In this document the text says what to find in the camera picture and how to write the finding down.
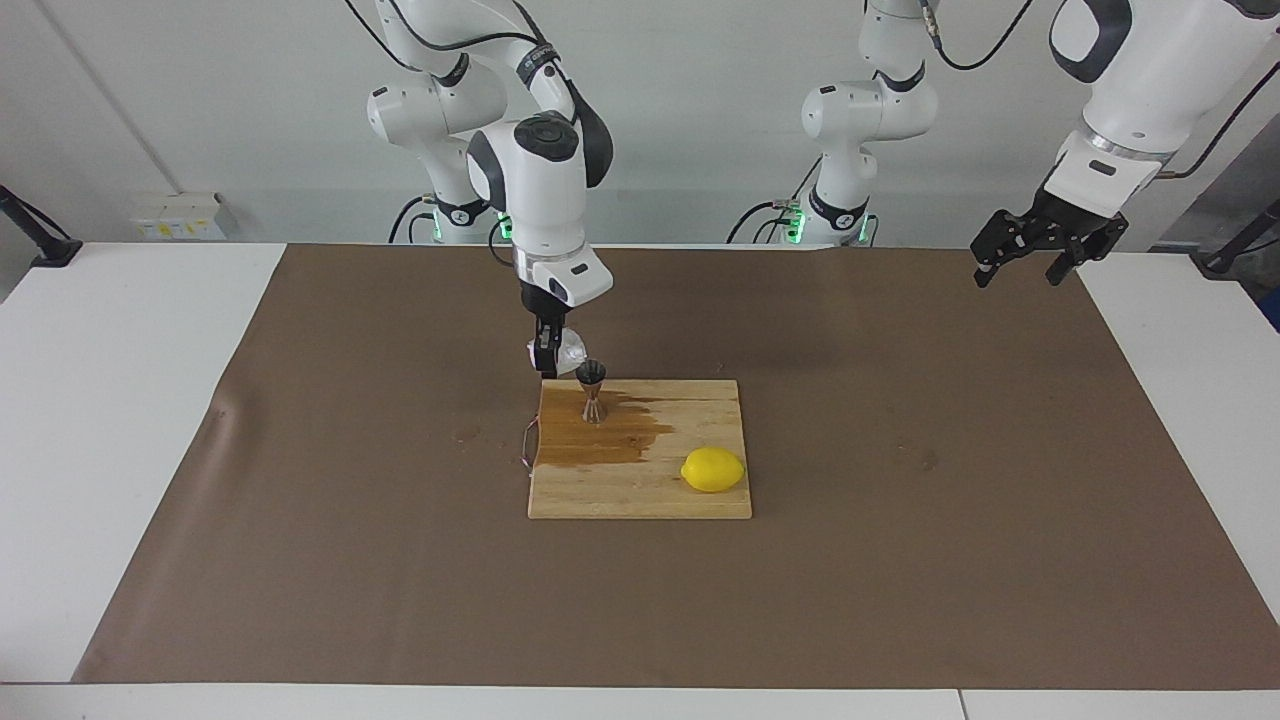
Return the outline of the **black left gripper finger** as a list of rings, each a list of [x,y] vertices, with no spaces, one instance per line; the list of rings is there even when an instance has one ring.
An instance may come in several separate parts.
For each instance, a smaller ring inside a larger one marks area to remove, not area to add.
[[[972,241],[972,255],[975,259],[973,278],[979,288],[988,287],[1002,265],[1030,252],[1023,237],[1024,227],[1023,217],[997,210],[978,232]]]
[[[1089,234],[1071,234],[1065,229],[1056,231],[1055,238],[1061,240],[1060,255],[1047,269],[1047,282],[1057,287],[1075,268],[1088,261],[1106,259],[1125,232],[1125,222],[1107,222]]]

